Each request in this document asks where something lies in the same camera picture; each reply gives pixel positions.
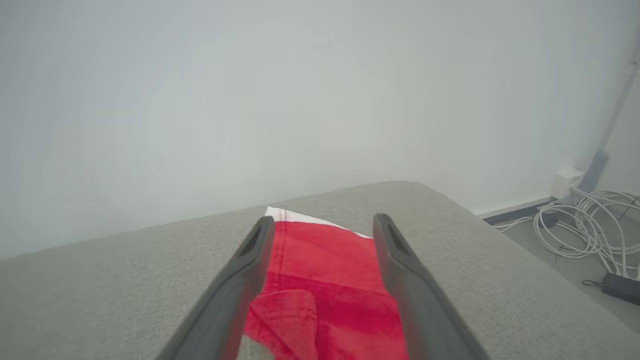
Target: gray fabric surface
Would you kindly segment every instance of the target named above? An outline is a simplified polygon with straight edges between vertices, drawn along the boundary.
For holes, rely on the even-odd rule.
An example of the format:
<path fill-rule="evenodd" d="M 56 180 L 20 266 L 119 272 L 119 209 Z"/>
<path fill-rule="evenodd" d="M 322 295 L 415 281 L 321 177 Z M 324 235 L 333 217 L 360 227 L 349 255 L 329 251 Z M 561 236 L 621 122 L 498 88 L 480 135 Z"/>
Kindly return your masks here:
<path fill-rule="evenodd" d="M 270 205 L 368 235 L 373 215 L 388 213 L 493 359 L 640 356 L 640 339 L 626 325 L 427 186 L 392 181 Z M 154 357 L 264 210 L 0 261 L 2 358 Z M 244 342 L 244 358 L 264 355 Z"/>

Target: white wall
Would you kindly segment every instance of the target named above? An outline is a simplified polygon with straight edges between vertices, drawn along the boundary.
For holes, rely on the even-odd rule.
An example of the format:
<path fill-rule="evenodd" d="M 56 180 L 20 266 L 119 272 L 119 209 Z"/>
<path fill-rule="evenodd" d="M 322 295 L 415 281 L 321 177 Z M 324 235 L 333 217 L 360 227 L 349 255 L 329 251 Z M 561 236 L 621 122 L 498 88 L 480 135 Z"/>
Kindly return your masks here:
<path fill-rule="evenodd" d="M 0 258 L 405 179 L 482 213 L 588 163 L 628 1 L 0 5 Z"/>
<path fill-rule="evenodd" d="M 599 190 L 640 195 L 640 77 L 637 76 L 620 110 L 604 151 L 609 155 Z"/>

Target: white cable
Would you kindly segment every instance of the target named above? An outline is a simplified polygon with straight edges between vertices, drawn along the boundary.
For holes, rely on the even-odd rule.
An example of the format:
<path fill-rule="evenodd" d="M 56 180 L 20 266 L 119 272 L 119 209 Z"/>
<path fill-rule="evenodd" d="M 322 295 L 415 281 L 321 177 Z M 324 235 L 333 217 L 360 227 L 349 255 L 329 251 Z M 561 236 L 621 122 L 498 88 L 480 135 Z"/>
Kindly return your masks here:
<path fill-rule="evenodd" d="M 512 227 L 524 222 L 533 221 L 534 232 L 536 237 L 542 244 L 554 254 L 568 259 L 581 259 L 591 254 L 598 254 L 602 264 L 608 272 L 614 272 L 617 275 L 628 277 L 627 269 L 637 270 L 637 279 L 640 280 L 640 264 L 638 266 L 627 265 L 627 255 L 640 251 L 640 243 L 628 246 L 625 243 L 625 235 L 620 226 L 618 219 L 609 211 L 610 207 L 621 206 L 625 209 L 640 210 L 640 201 L 638 196 L 629 193 L 598 191 L 586 193 L 576 188 L 572 188 L 572 197 L 574 205 L 569 204 L 548 204 L 543 206 L 534 217 L 522 217 L 509 224 L 495 226 L 503 233 Z M 607 213 L 616 224 L 620 232 L 621 246 L 615 247 L 609 243 L 609 239 L 602 230 L 600 224 L 594 219 L 598 211 Z M 573 219 L 575 225 L 565 222 L 558 222 L 557 225 L 566 229 L 580 238 L 584 242 L 584 247 L 577 248 L 563 242 L 556 235 L 552 234 L 547 225 L 542 221 L 542 214 L 545 212 L 558 212 L 568 215 Z M 560 248 L 555 248 L 544 237 L 543 231 L 551 236 L 555 242 L 561 244 Z M 616 256 L 621 258 L 621 262 L 616 260 Z"/>

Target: white trim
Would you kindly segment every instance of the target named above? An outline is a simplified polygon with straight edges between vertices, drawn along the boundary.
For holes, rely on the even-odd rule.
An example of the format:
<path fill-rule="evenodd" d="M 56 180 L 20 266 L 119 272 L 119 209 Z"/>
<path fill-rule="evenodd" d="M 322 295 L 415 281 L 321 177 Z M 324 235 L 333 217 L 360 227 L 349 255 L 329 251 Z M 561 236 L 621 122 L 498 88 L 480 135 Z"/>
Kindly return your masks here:
<path fill-rule="evenodd" d="M 491 210 L 491 211 L 487 211 L 487 212 L 483 212 L 481 214 L 476 214 L 479 218 L 485 219 L 485 218 L 489 218 L 489 217 L 494 217 L 495 215 L 502 215 L 502 214 L 506 214 L 506 213 L 510 213 L 512 211 L 516 211 L 516 210 L 521 210 L 524 208 L 530 208 L 531 206 L 537 206 L 537 205 L 542 205 L 546 202 L 550 202 L 555 200 L 556 198 L 553 196 L 549 196 L 549 195 L 544 195 L 541 197 L 538 197 L 537 199 L 531 200 L 531 201 L 527 201 L 527 202 L 522 202 L 516 205 L 511 205 L 511 206 L 506 206 L 505 208 L 499 208 L 496 210 Z"/>
<path fill-rule="evenodd" d="M 310 216 L 304 215 L 304 214 L 295 213 L 293 211 L 289 211 L 289 210 L 286 210 L 286 209 L 272 208 L 271 206 L 267 206 L 267 211 L 265 211 L 264 216 L 273 217 L 273 220 L 275 222 L 278 222 L 278 221 L 306 222 L 308 224 L 330 225 L 330 226 L 339 227 L 341 229 L 345 229 L 344 227 L 342 227 L 340 225 L 337 225 L 337 224 L 334 224 L 333 222 L 329 222 L 329 221 L 322 220 L 322 219 L 319 219 L 319 218 L 310 217 Z M 352 231 L 352 233 L 355 233 L 356 235 L 358 235 L 361 238 L 371 239 L 367 235 L 356 233 L 354 231 Z"/>

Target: folded red cloth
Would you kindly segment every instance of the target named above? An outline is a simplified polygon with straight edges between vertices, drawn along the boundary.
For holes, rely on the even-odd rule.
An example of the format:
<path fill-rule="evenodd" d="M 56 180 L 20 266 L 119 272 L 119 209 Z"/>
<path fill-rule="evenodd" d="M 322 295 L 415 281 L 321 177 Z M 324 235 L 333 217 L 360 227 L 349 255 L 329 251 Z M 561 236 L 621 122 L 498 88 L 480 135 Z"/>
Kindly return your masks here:
<path fill-rule="evenodd" d="M 330 225 L 276 223 L 244 333 L 278 360 L 408 358 L 373 240 Z"/>

